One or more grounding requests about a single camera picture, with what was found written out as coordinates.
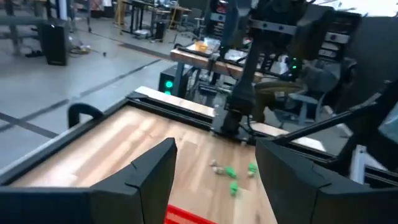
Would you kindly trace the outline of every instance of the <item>metal pole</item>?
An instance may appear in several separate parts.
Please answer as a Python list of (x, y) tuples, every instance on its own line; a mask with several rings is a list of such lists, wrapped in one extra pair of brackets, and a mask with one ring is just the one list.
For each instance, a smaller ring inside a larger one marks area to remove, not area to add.
[[(7, 16), (15, 16), (14, 15), (14, 6), (12, 5), (12, 0), (6, 0), (5, 7), (6, 7)], [(19, 43), (18, 43), (17, 26), (11, 25), (9, 27), (10, 27), (12, 45), (14, 46), (14, 55), (19, 56), (19, 55), (21, 55), (21, 49), (20, 49)]]
[(348, 110), (341, 114), (338, 114), (337, 116), (335, 116), (333, 118), (321, 121), (319, 123), (315, 123), (313, 125), (310, 125), (303, 129), (300, 129), (298, 131), (294, 131), (289, 134), (276, 137), (274, 140), (272, 140), (272, 142), (274, 142), (276, 144), (284, 145), (284, 144), (287, 144), (287, 143), (289, 143), (293, 140), (296, 140), (298, 138), (302, 138), (304, 136), (308, 136), (309, 134), (313, 134), (318, 131), (324, 130), (326, 128), (333, 127), (337, 124), (344, 123), (353, 118), (359, 118), (359, 117), (365, 115), (366, 113), (371, 113), (375, 108), (377, 108), (377, 103), (361, 106), (353, 111)]

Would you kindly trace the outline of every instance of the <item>small beige object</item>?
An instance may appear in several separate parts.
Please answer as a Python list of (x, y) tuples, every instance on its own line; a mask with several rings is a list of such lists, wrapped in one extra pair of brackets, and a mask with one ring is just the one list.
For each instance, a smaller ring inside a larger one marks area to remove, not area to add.
[(213, 171), (214, 171), (215, 173), (217, 173), (217, 172), (218, 172), (218, 167), (216, 167), (216, 166), (213, 166), (213, 167), (212, 167), (212, 169), (213, 169)]
[(216, 172), (216, 174), (218, 174), (218, 175), (225, 175), (225, 174), (226, 174), (226, 171), (225, 171), (225, 169), (224, 169), (223, 167), (217, 167), (217, 172)]
[(216, 167), (216, 166), (218, 166), (218, 165), (217, 165), (217, 161), (216, 161), (215, 159), (213, 159), (213, 160), (211, 161), (211, 163), (210, 163), (210, 166), (211, 166), (211, 167)]
[(225, 169), (222, 167), (213, 167), (213, 171), (218, 175), (224, 175), (226, 173)]
[(254, 174), (256, 174), (256, 173), (254, 173), (253, 171), (249, 171), (248, 172), (248, 176), (251, 178), (251, 177), (254, 177)]

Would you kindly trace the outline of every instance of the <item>black office chair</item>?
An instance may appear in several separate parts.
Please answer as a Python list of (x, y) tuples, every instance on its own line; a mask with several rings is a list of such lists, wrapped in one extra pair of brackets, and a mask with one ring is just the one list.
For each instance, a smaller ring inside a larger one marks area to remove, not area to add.
[(327, 92), (320, 92), (303, 87), (296, 93), (291, 93), (279, 100), (273, 112), (280, 122), (279, 128), (285, 123), (299, 126), (319, 122), (325, 105), (336, 105), (336, 102), (352, 85), (355, 76), (356, 61), (344, 58), (341, 62), (340, 79), (336, 86)]
[(356, 77), (357, 63), (352, 58), (344, 58), (341, 62), (340, 79), (337, 86), (330, 91), (325, 99), (324, 105), (328, 105), (333, 111), (338, 111), (339, 102), (343, 95), (345, 95), (354, 83)]

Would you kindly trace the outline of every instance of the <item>green led light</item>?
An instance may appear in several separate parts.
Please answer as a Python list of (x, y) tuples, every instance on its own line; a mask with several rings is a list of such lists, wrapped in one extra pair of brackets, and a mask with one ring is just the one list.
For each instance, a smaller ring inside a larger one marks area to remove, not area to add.
[(173, 82), (167, 81), (165, 85), (166, 85), (167, 88), (172, 88), (173, 87)]

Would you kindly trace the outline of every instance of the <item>wooden workbench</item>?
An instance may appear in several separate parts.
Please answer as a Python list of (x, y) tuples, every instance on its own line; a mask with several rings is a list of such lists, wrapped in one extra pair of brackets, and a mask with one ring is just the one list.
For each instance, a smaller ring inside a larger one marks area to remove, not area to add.
[[(191, 101), (140, 87), (151, 98), (213, 116), (213, 109)], [(280, 134), (277, 128), (256, 124), (257, 130)], [(169, 203), (217, 223), (276, 223), (266, 192), (257, 175), (247, 177), (255, 162), (254, 147), (212, 137), (201, 129), (125, 107), (91, 131), (12, 183), (14, 187), (87, 187), (130, 164), (167, 137), (175, 138), (178, 153)], [(315, 140), (301, 143), (319, 147)], [(240, 186), (236, 198), (229, 195), (229, 177), (213, 173), (216, 159), (236, 169)]]
[[(208, 67), (208, 59), (206, 57), (184, 52), (179, 49), (171, 50), (170, 58), (175, 62), (192, 65), (196, 68), (207, 69)], [(216, 62), (214, 64), (213, 71), (223, 75), (231, 75), (234, 78), (240, 78), (243, 68), (228, 63), (226, 65), (223, 62)], [(261, 81), (262, 77), (262, 73), (256, 72), (254, 76), (254, 82)]]

